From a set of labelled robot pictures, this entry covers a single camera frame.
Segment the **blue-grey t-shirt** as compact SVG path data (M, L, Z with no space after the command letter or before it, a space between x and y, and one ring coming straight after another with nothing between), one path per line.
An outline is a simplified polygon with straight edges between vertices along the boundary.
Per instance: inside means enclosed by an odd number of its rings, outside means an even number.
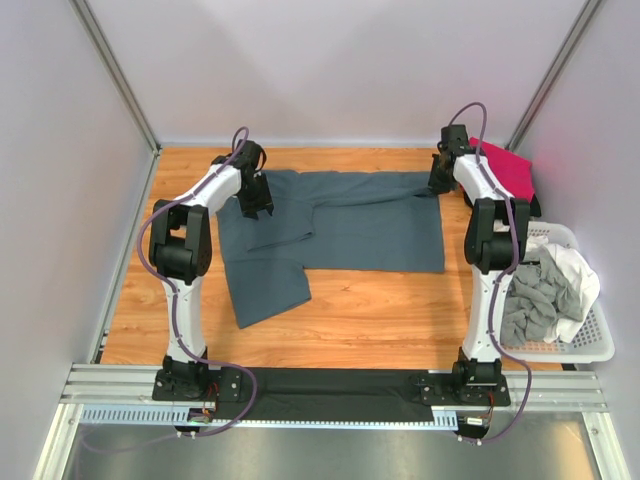
M439 200L426 172L271 170L272 213L217 214L236 324L244 329L311 298L309 269L441 273Z

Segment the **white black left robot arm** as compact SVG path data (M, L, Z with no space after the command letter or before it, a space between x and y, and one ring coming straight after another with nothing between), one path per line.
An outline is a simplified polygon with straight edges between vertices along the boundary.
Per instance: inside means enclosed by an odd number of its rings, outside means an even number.
M258 143L236 140L232 151L214 159L205 175L174 200L159 200L143 224L149 250L140 254L147 270L163 283L169 315L165 361L207 366L201 328L202 281L213 258L210 219L234 198L241 214L256 220L272 214L273 200L262 169L267 160Z

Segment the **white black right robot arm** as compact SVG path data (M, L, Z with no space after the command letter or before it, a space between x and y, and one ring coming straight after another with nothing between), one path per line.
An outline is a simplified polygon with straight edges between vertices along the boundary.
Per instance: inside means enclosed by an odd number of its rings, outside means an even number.
M530 207L502 185L482 148L470 143L464 125L443 127L437 149L431 192L440 195L459 186L472 205L463 245L472 269L471 314L450 379L452 395L470 404L501 378L500 328L513 273L525 255Z

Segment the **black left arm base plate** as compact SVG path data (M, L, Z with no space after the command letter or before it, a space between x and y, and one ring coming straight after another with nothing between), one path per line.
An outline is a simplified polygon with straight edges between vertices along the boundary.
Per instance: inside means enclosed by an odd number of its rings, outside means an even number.
M152 399L165 402L226 403L248 401L253 390L248 375L233 368L210 369L207 365L178 364L160 369L155 377Z

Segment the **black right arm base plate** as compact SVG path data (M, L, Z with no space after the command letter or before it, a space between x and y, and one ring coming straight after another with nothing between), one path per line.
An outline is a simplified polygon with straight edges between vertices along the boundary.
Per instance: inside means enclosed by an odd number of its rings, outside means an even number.
M495 382L464 383L453 373L419 372L409 376L409 383L418 390L419 399L429 406L476 406L511 405L511 397L504 375Z

